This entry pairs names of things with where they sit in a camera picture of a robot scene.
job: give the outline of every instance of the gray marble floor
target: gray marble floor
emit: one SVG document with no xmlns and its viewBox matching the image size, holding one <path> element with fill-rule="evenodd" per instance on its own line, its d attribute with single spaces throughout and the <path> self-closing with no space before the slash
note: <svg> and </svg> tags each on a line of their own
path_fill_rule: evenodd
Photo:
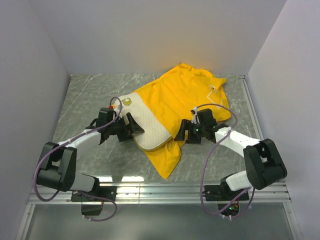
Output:
<svg viewBox="0 0 320 240">
<path fill-rule="evenodd" d="M 53 141 L 67 140 L 82 132 L 98 116 L 100 108 L 108 107 L 111 97 L 129 94 L 159 76 L 160 74 L 73 75 Z M 218 77 L 227 78 L 223 87 L 231 110 L 239 118 L 235 129 L 255 138 L 241 80 L 237 75 Z M 227 121 L 229 124 L 232 122 L 232 118 Z M 81 173 L 103 177 L 101 180 L 113 182 L 199 181 L 204 160 L 212 146 L 213 143 L 205 139 L 200 145 L 185 144 L 181 148 L 180 162 L 167 180 L 160 177 L 135 142 L 118 142 L 116 136 L 111 136 L 102 145 L 85 153 L 77 161 L 76 168 Z M 244 169 L 244 159 L 241 156 L 224 146 L 219 146 L 208 163 L 205 180 L 219 181 Z"/>
</svg>

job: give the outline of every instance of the purple cable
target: purple cable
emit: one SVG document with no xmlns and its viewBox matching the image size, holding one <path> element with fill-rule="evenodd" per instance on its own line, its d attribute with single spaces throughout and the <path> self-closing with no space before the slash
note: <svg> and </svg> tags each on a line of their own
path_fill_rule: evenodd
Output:
<svg viewBox="0 0 320 240">
<path fill-rule="evenodd" d="M 43 201 L 43 202 L 49 202 L 49 201 L 51 201 L 52 199 L 54 199 L 54 198 L 57 196 L 57 194 L 59 193 L 59 190 L 57 190 L 50 198 L 44 198 L 44 197 L 42 197 L 42 196 L 40 195 L 40 193 L 39 193 L 39 191 L 38 191 L 38 187 L 37 187 L 37 178 L 38 178 L 38 174 L 39 174 L 40 167 L 41 167 L 42 163 L 43 163 L 51 154 L 53 154 L 55 151 L 59 150 L 60 148 L 65 147 L 66 145 L 74 142 L 75 140 L 81 138 L 81 137 L 84 136 L 84 135 L 87 135 L 87 134 L 90 134 L 90 133 L 99 131 L 99 130 L 101 130 L 101 129 L 107 127 L 107 126 L 109 126 L 109 125 L 112 124 L 114 121 L 116 121 L 116 120 L 119 118 L 120 114 L 121 114 L 121 111 L 122 111 L 123 106 L 122 106 L 122 102 L 121 102 L 120 98 L 118 98 L 117 96 L 114 96 L 113 98 L 111 98 L 111 100 L 110 100 L 110 106 L 111 106 L 112 101 L 113 101 L 114 99 L 116 99 L 116 100 L 119 101 L 121 107 L 120 107 L 119 113 L 115 116 L 115 118 L 114 118 L 112 121 L 108 122 L 107 124 L 105 124 L 105 125 L 103 125 L 103 126 L 97 127 L 97 128 L 95 128 L 95 129 L 91 129 L 91 130 L 89 130 L 89 131 L 87 131 L 87 132 L 82 132 L 82 133 L 74 136 L 73 138 L 70 139 L 70 141 L 66 141 L 65 143 L 63 143 L 63 144 L 55 147 L 55 148 L 52 149 L 51 151 L 49 151 L 49 152 L 48 152 L 46 155 L 44 155 L 44 157 L 39 161 L 39 163 L 37 164 L 37 166 L 36 166 L 36 168 L 35 168 L 35 171 L 34 171 L 34 175 L 33 175 L 33 185 L 32 185 L 32 186 L 33 186 L 35 195 L 36 195 L 41 201 Z"/>
<path fill-rule="evenodd" d="M 86 196 L 86 197 L 107 201 L 107 202 L 110 202 L 110 203 L 112 203 L 114 205 L 114 212 L 110 216 L 108 216 L 106 218 L 94 219 L 94 218 L 90 218 L 88 216 L 84 216 L 85 219 L 88 219 L 89 221 L 92 221 L 92 222 L 103 222 L 103 221 L 111 219 L 114 215 L 116 215 L 117 210 L 118 210 L 118 206 L 113 200 L 108 199 L 108 198 L 104 198 L 104 197 L 100 197 L 100 196 L 93 196 L 93 195 L 90 195 L 90 194 L 88 194 L 86 192 L 83 192 L 83 191 L 78 191 L 78 192 L 81 193 L 82 195 Z"/>
<path fill-rule="evenodd" d="M 234 128 L 234 127 L 237 125 L 237 123 L 238 123 L 238 118 L 237 118 L 236 114 L 235 114 L 233 111 L 231 111 L 230 109 L 228 109 L 227 107 L 225 107 L 225 106 L 223 106 L 223 105 L 216 104 L 216 103 L 206 103 L 206 104 L 202 104 L 202 105 L 197 106 L 197 108 L 201 108 L 201 107 L 204 107 L 204 106 L 217 106 L 217 107 L 223 108 L 223 109 L 229 111 L 229 112 L 234 116 L 234 118 L 235 118 L 235 122 L 234 122 L 234 124 L 231 126 L 231 129 L 227 132 L 227 134 L 226 134 L 223 138 L 221 138 L 219 141 L 217 141 L 217 142 L 213 145 L 213 147 L 211 148 L 211 150 L 209 151 L 209 154 L 207 155 L 206 160 L 205 160 L 205 162 L 204 162 L 204 167 L 203 167 L 203 171 L 202 171 L 202 174 L 201 174 L 201 180 L 200 180 L 200 202 L 201 202 L 201 206 L 202 206 L 202 208 L 203 208 L 203 210 L 204 210 L 204 212 L 205 212 L 206 214 L 208 214 L 208 215 L 210 215 L 210 216 L 214 216 L 214 215 L 218 215 L 218 214 L 222 213 L 224 210 L 226 210 L 234 201 L 236 201 L 239 197 L 241 197 L 243 194 L 245 194 L 245 193 L 249 190 L 249 188 L 244 189 L 242 192 L 240 192 L 235 198 L 233 198 L 227 205 L 225 205 L 225 206 L 224 206 L 222 209 L 220 209 L 219 211 L 210 212 L 210 211 L 208 211 L 208 210 L 206 209 L 205 204 L 204 204 L 204 199 L 203 199 L 203 188 L 204 188 L 205 173 L 206 173 L 206 168 L 207 168 L 207 164 L 208 164 L 209 158 L 210 158 L 212 152 L 216 149 L 216 147 L 217 147 L 220 143 L 222 143 L 225 139 L 227 139 L 227 138 L 230 136 L 231 131 L 233 130 L 233 128 Z M 249 206 L 250 206 L 250 204 L 251 204 L 251 202 L 252 202 L 252 200 L 253 200 L 253 198 L 254 198 L 254 194 L 255 194 L 255 189 L 253 188 L 253 191 L 252 191 L 252 194 L 251 194 L 251 199 L 250 199 L 248 205 L 247 205 L 246 208 L 245 208 L 240 214 L 238 214 L 237 216 L 242 215 L 242 214 L 249 208 Z"/>
</svg>

